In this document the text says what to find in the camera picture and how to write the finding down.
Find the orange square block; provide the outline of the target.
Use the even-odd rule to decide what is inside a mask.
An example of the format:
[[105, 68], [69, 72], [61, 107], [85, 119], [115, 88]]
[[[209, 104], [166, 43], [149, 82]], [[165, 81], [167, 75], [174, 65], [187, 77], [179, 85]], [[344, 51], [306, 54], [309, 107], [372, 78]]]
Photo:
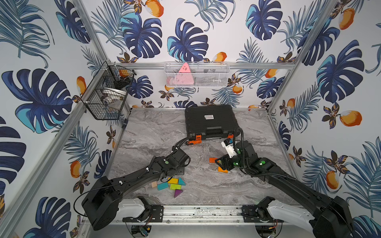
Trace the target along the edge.
[[221, 173], [228, 173], [228, 170], [223, 170], [222, 168], [218, 167], [218, 172], [221, 172]]

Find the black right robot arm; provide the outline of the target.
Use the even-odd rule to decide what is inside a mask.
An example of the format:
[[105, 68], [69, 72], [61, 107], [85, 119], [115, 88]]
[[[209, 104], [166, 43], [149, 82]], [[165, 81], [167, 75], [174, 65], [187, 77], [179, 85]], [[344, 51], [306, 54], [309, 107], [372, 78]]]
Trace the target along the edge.
[[331, 198], [306, 186], [272, 160], [259, 157], [248, 141], [234, 142], [228, 138], [221, 145], [227, 155], [215, 159], [219, 168], [227, 171], [238, 168], [244, 174], [276, 187], [300, 204], [300, 207], [293, 207], [267, 196], [257, 205], [243, 206], [245, 222], [281, 220], [312, 233], [316, 238], [354, 237], [352, 216], [344, 199], [339, 196]]

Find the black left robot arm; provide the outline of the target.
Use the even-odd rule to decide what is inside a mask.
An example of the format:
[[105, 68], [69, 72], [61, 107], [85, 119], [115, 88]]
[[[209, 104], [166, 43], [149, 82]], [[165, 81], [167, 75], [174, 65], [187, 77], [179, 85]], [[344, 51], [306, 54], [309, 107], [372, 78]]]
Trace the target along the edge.
[[189, 155], [177, 149], [166, 157], [154, 156], [146, 167], [131, 174], [114, 179], [106, 176], [98, 179], [81, 203], [93, 230], [105, 228], [116, 218], [124, 196], [151, 182], [176, 175], [187, 166], [186, 161], [190, 161]]

